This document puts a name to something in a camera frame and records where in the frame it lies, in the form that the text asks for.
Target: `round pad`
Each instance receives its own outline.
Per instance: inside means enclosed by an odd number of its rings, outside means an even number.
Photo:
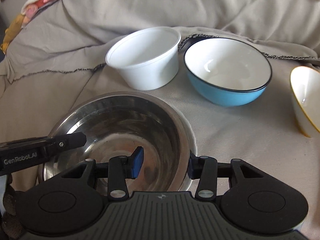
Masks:
[[[17,201],[21,224],[35,234],[63,236],[92,225],[103,209],[101,196],[75,179],[46,181]]]
[[[39,206],[46,212],[61,213],[73,208],[76,200],[76,197],[71,193],[55,191],[43,195],[39,200]]]
[[[261,212],[277,212],[285,205],[285,199],[272,191],[258,191],[248,198],[249,205]]]
[[[305,197],[277,179],[245,179],[222,196],[220,207],[234,225],[257,234],[290,231],[308,213]]]

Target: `logo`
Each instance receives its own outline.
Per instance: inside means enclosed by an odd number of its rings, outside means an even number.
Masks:
[[[25,160],[28,160],[28,159],[32,159],[34,157],[37,157],[38,154],[35,152],[35,153],[32,153],[32,154],[27,154],[27,155],[23,155],[23,156],[20,156],[20,157],[15,157],[14,159],[10,159],[10,160],[7,160],[5,159],[4,160],[4,165],[8,165],[8,164],[12,164],[12,163],[17,163],[17,162],[22,162],[22,161],[25,161]]]
[[[158,198],[160,198],[160,199],[164,199],[164,198],[166,198],[167,196],[165,195],[165,194],[161,194],[161,195],[159,195],[158,196]]]

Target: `white ceramic bowl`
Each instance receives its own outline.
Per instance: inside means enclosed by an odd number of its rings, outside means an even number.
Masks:
[[[320,135],[320,72],[305,66],[292,70],[292,103],[297,125],[306,137]]]
[[[260,51],[234,39],[198,41],[187,49],[184,60],[195,89],[220,106],[255,100],[272,76],[271,65]]]
[[[157,89],[178,72],[180,40],[181,34],[169,27],[137,31],[108,51],[106,63],[115,68],[131,88]]]

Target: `white bowl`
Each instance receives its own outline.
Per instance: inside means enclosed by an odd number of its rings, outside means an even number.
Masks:
[[[297,125],[306,137],[320,134],[320,72],[305,66],[292,70],[292,103]]]
[[[106,63],[115,68],[131,88],[157,89],[178,72],[180,40],[181,34],[169,27],[137,31],[108,51]]]

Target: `bowl rim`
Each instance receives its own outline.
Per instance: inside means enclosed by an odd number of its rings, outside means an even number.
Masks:
[[[239,41],[239,40],[237,40],[237,39],[232,39],[232,38],[227,38],[227,37],[207,38],[207,39],[204,39],[204,40],[201,40],[201,41],[210,40],[210,39],[226,39],[226,40]],[[262,53],[260,50],[258,50],[258,49],[255,48],[254,46],[252,46],[252,45],[250,45],[250,44],[248,44],[248,43],[246,43],[246,42],[244,42],[244,41],[239,41],[239,42],[242,42],[242,43],[244,43],[244,44],[246,44],[246,45],[254,48],[254,49],[255,49],[256,51],[258,51],[258,52],[266,59],[266,61],[268,62],[268,65],[269,65],[269,67],[270,67],[270,76],[269,76],[269,79],[267,80],[266,83],[264,83],[264,84],[261,85],[260,87],[253,88],[253,89],[237,90],[237,89],[230,89],[230,88],[220,87],[220,86],[211,84],[211,83],[203,80],[202,78],[198,77],[197,75],[195,75],[195,74],[188,68],[188,66],[187,66],[187,64],[186,64],[186,53],[187,53],[187,51],[188,51],[193,45],[195,45],[196,43],[201,42],[201,41],[197,41],[197,42],[193,43],[189,48],[186,49],[186,51],[184,52],[184,56],[183,56],[184,64],[185,64],[185,66],[187,67],[187,70],[188,70],[193,76],[195,76],[198,80],[200,80],[200,81],[202,81],[202,82],[204,82],[204,83],[206,83],[207,85],[210,85],[210,86],[212,86],[212,87],[215,87],[215,88],[218,88],[218,89],[221,89],[221,90],[225,90],[225,91],[229,91],[229,92],[236,92],[236,93],[252,93],[252,92],[257,92],[257,91],[265,88],[265,87],[270,83],[270,81],[271,81],[271,79],[272,79],[272,67],[271,67],[271,64],[270,64],[269,60],[263,55],[263,53]]]
[[[131,65],[122,65],[122,66],[114,66],[113,64],[110,63],[110,59],[112,57],[112,54],[116,51],[116,49],[118,49],[123,43],[127,42],[128,40],[135,38],[137,35],[143,34],[143,33],[148,33],[151,32],[153,30],[160,30],[160,31],[166,31],[166,32],[171,32],[177,35],[177,41],[175,42],[174,45],[172,45],[169,49],[167,49],[165,52],[159,54],[158,56],[148,59],[146,61],[140,62],[140,63],[136,63],[136,64],[131,64]],[[114,44],[108,51],[107,54],[105,56],[105,62],[107,63],[108,66],[115,68],[115,69],[121,69],[121,70],[126,70],[126,69],[133,69],[133,68],[137,68],[137,67],[141,67],[144,65],[149,65],[151,63],[157,62],[158,60],[161,60],[162,58],[164,58],[165,56],[167,56],[167,54],[169,54],[169,52],[174,49],[175,47],[178,46],[178,44],[181,41],[181,33],[179,31],[177,31],[176,29],[172,28],[172,27],[167,27],[167,26],[158,26],[158,27],[151,27],[151,28],[146,28],[146,29],[142,29],[133,33],[130,33],[129,35],[123,37],[121,40],[119,40],[116,44]]]
[[[190,149],[190,142],[189,142],[186,128],[185,128],[184,123],[181,120],[179,114],[175,111],[174,108],[172,108],[168,103],[166,103],[165,101],[163,101],[160,98],[157,98],[155,96],[152,96],[152,95],[149,95],[146,93],[136,92],[136,91],[118,91],[118,92],[110,92],[110,93],[104,93],[101,95],[97,95],[95,97],[92,97],[92,98],[78,104],[77,106],[74,106],[72,109],[70,109],[51,129],[48,137],[54,136],[55,133],[57,132],[58,128],[64,123],[64,121],[66,119],[70,118],[80,108],[82,108],[82,107],[86,106],[87,104],[92,103],[94,101],[98,101],[98,100],[101,100],[104,98],[109,98],[109,97],[115,97],[115,96],[140,97],[140,98],[149,100],[153,103],[157,103],[164,111],[166,111],[166,113],[172,119],[173,123],[176,125],[177,132],[180,137],[180,152],[188,153],[188,154],[180,154],[177,170],[175,172],[173,180],[171,181],[171,183],[167,189],[167,191],[178,191],[184,182],[185,176],[187,175],[189,158],[190,158],[190,150],[191,150]],[[39,183],[45,181],[44,168],[45,168],[46,163],[38,165]]]
[[[298,103],[298,106],[299,106],[299,108],[301,109],[301,111],[303,112],[303,114],[304,114],[304,115],[306,116],[306,118],[309,120],[309,122],[311,123],[311,125],[313,126],[313,128],[315,128],[316,131],[317,131],[318,133],[320,133],[320,129],[314,124],[314,122],[311,120],[311,118],[309,117],[309,115],[306,113],[306,111],[304,110],[302,104],[299,102],[299,100],[298,100],[298,98],[297,98],[297,95],[295,94],[295,92],[294,92],[294,90],[293,90],[291,77],[292,77],[293,71],[294,71],[296,68],[306,68],[306,69],[308,69],[308,70],[311,69],[311,70],[315,71],[315,72],[317,73],[317,75],[320,75],[320,72],[317,71],[317,70],[315,70],[315,69],[313,69],[313,68],[311,68],[311,67],[307,67],[307,66],[296,66],[296,67],[293,68],[293,70],[292,70],[291,73],[290,73],[290,88],[291,88],[291,92],[293,93],[294,98],[295,98],[296,102]]]

